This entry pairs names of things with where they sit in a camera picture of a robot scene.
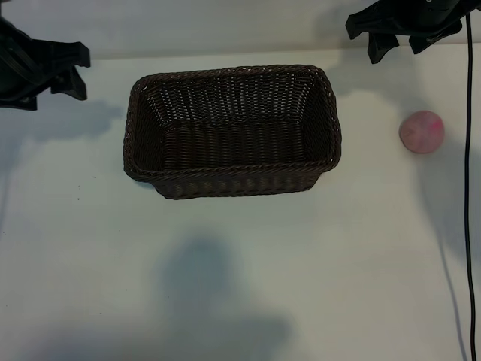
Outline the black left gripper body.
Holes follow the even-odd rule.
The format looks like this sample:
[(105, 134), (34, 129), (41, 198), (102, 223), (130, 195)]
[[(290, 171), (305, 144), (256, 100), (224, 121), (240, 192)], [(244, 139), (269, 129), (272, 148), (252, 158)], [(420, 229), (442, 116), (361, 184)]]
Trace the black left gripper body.
[(32, 39), (32, 58), (38, 66), (36, 87), (51, 85), (52, 79), (70, 67), (90, 67), (89, 49), (81, 42), (64, 43)]

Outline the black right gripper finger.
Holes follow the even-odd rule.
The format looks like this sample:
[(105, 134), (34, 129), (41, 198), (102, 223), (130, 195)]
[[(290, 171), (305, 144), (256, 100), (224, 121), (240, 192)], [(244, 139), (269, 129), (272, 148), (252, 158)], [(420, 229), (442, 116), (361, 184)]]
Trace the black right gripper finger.
[(391, 34), (368, 34), (368, 56), (371, 63), (379, 63), (393, 48), (398, 47), (398, 39)]
[(410, 36), (409, 38), (409, 44), (411, 47), (411, 50), (413, 51), (414, 54), (419, 54), (422, 51), (426, 50), (429, 48), (431, 45), (437, 43), (438, 41), (449, 37), (450, 35), (457, 34), (461, 31), (462, 29), (462, 22), (458, 20), (457, 22), (453, 23), (452, 25), (446, 27), (445, 29), (430, 34), (426, 36)]

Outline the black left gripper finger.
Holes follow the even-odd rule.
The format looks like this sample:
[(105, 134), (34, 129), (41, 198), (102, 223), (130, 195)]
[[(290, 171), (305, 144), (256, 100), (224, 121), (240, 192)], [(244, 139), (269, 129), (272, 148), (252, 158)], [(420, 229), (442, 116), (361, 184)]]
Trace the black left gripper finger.
[(1, 98), (0, 99), (1, 108), (12, 108), (18, 110), (37, 110), (37, 97), (36, 96), (25, 96), (23, 98)]
[(65, 94), (76, 100), (87, 100), (86, 84), (75, 67), (56, 75), (51, 82), (52, 94)]

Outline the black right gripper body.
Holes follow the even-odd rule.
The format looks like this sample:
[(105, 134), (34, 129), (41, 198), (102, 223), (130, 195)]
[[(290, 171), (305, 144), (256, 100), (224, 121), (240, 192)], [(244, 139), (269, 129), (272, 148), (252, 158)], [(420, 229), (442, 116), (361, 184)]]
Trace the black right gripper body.
[(373, 3), (348, 16), (350, 38), (362, 33), (429, 36), (442, 32), (473, 11), (473, 2), (464, 1), (391, 1)]

